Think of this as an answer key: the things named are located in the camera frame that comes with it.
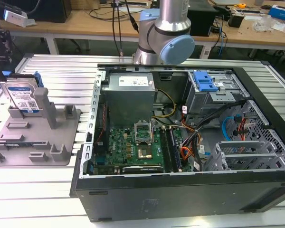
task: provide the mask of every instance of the power supply label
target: power supply label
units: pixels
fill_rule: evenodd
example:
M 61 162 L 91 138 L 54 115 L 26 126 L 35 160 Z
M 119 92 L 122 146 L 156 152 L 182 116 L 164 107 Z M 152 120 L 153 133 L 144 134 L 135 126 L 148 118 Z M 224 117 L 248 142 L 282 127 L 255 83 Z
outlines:
M 31 97 L 29 87 L 9 87 L 9 94 L 19 110 L 34 113 L 39 110 L 36 100 Z
M 119 86 L 149 86 L 148 77 L 122 76 L 119 77 Z

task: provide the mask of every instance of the wooden workbench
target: wooden workbench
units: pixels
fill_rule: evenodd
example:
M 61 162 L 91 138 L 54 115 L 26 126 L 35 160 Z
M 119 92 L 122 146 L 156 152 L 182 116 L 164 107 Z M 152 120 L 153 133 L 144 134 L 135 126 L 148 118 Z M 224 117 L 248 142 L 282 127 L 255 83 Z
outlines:
M 253 4 L 254 0 L 243 0 L 242 2 L 249 7 L 254 7 L 254 10 L 259 9 Z M 280 1 L 265 1 L 263 5 L 265 4 L 285 6 L 285 2 Z M 105 15 L 98 16 L 111 18 L 111 11 L 112 9 L 105 8 L 97 10 L 97 13 L 108 12 Z M 133 16 L 138 20 L 139 13 L 135 13 Z M 87 14 L 87 11 L 84 12 L 83 10 L 73 10 L 65 23 L 43 21 L 37 23 L 36 26 L 22 28 L 5 21 L 0 22 L 2 28 L 10 30 L 12 35 L 46 38 L 51 54 L 58 54 L 55 38 L 113 40 L 112 23 L 94 19 Z M 274 30 L 274 32 L 255 32 L 252 29 L 252 24 L 252 21 L 243 20 L 240 28 L 230 28 L 227 23 L 224 23 L 223 31 L 228 36 L 227 47 L 285 50 L 285 34 L 283 32 L 277 30 Z M 129 20 L 121 22 L 121 31 L 123 41 L 138 41 L 138 34 L 132 28 Z M 115 32 L 118 32 L 117 22 L 115 22 Z M 209 37 L 194 37 L 194 39 L 197 45 L 211 47 L 218 39 L 218 36 L 217 34 L 211 34 Z

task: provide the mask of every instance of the black box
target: black box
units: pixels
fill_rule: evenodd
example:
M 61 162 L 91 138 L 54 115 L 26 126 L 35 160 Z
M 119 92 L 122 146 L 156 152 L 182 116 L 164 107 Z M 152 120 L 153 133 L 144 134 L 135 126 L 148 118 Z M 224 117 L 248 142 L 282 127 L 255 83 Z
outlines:
M 190 0 L 188 18 L 191 21 L 191 36 L 208 37 L 218 12 L 207 0 Z
M 17 6 L 24 11 L 31 11 L 38 0 L 3 0 L 3 2 Z M 64 23 L 71 13 L 71 0 L 41 0 L 37 11 L 28 18 L 36 21 L 50 21 Z M 4 9 L 0 8 L 0 19 L 3 19 Z
M 231 14 L 231 17 L 228 21 L 228 25 L 230 27 L 239 28 L 242 24 L 242 20 L 244 19 L 244 15 L 234 15 Z

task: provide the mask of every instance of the aluminum extrusion table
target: aluminum extrusion table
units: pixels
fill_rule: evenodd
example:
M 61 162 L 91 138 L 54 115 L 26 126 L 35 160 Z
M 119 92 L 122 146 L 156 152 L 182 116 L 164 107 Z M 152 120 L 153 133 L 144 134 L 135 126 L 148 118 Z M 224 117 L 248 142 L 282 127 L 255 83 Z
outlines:
M 131 63 L 130 57 L 34 55 L 24 58 L 16 72 L 38 71 L 56 106 L 75 104 L 82 110 L 73 156 L 68 166 L 0 168 L 0 227 L 285 227 L 285 201 L 265 213 L 189 218 L 91 223 L 79 199 L 69 197 L 77 150 L 84 141 L 86 121 L 98 63 Z M 243 67 L 285 119 L 285 81 L 270 66 L 256 61 L 201 60 L 191 66 Z M 0 91 L 0 129 L 7 120 L 9 103 Z

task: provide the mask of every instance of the table leg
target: table leg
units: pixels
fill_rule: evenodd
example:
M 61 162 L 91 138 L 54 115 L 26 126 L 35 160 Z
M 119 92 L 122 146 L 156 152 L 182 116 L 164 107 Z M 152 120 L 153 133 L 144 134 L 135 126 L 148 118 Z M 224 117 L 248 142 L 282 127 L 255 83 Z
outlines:
M 51 55 L 59 55 L 59 50 L 55 38 L 45 37 L 47 40 L 47 46 Z
M 85 39 L 85 48 L 87 51 L 91 50 L 90 40 L 88 39 Z
M 211 48 L 212 48 L 211 46 L 203 46 L 203 49 L 201 50 L 201 54 L 199 58 L 208 59 Z
M 252 51 L 249 54 L 249 57 L 254 58 L 256 56 L 256 54 L 257 54 L 257 49 L 252 49 Z

